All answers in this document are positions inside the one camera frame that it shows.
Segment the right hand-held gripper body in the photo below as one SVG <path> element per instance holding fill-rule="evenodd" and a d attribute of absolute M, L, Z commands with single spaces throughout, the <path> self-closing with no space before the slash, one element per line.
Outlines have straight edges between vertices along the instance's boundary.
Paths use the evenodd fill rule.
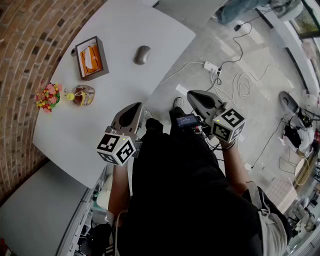
<path fill-rule="evenodd" d="M 209 126 L 209 135 L 226 143 L 233 142 L 240 135 L 246 121 L 247 119 L 241 113 L 226 102 L 212 110 L 210 115 L 204 119 Z"/>

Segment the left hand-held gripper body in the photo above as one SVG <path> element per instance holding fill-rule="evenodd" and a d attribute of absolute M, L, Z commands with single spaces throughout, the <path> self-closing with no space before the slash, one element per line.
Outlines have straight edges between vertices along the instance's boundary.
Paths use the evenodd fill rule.
<path fill-rule="evenodd" d="M 108 126 L 96 151 L 105 162 L 122 167 L 138 157 L 142 143 L 137 134 Z"/>

